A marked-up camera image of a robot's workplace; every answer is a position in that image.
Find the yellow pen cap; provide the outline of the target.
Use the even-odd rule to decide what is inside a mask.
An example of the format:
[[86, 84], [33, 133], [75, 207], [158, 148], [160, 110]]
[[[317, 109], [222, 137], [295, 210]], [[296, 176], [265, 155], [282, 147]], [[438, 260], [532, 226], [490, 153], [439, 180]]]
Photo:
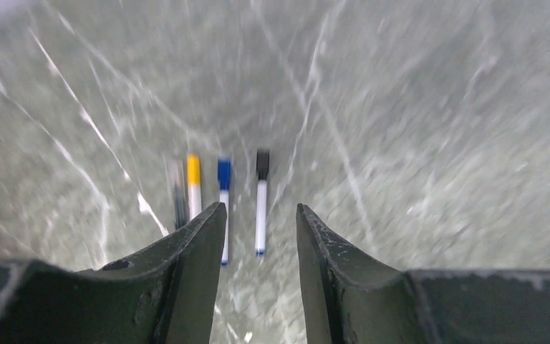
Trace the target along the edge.
[[187, 155], [187, 182], [189, 186], [201, 185], [201, 160], [195, 154]]

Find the black marker cap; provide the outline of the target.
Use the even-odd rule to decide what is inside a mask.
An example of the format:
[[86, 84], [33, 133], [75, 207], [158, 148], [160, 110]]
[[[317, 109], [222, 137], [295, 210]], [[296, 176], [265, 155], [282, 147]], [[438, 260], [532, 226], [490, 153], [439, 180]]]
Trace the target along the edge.
[[270, 170], [270, 150], [257, 150], [256, 152], [256, 174], [258, 180], [265, 181]]

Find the thin black pen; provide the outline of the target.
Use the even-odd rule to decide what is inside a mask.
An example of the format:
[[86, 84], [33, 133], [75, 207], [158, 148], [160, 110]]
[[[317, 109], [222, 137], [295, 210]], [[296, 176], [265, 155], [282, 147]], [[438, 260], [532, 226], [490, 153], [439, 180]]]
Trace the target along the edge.
[[180, 229], [188, 223], [188, 200], [183, 162], [173, 159], [168, 165], [168, 182], [174, 206], [175, 228]]

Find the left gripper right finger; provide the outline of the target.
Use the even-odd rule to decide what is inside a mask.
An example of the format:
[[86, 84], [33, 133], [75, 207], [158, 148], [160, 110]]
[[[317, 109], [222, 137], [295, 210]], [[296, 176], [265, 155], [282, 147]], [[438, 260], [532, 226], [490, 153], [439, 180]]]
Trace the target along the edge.
[[550, 343], [550, 270], [384, 264], [296, 209], [309, 343]]

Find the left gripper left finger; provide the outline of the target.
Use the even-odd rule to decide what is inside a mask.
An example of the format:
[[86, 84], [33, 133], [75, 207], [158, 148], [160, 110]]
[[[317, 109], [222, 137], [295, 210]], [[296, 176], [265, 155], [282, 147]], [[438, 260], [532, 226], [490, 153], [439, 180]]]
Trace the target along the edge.
[[207, 343], [226, 207], [102, 269], [0, 259], [0, 343]]

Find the silver marker pen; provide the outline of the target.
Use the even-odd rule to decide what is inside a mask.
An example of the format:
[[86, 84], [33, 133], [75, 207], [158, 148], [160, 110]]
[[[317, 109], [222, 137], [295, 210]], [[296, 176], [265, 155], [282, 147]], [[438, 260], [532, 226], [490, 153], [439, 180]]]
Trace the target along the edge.
[[189, 219], [194, 219], [202, 210], [201, 185], [199, 183], [188, 184]]

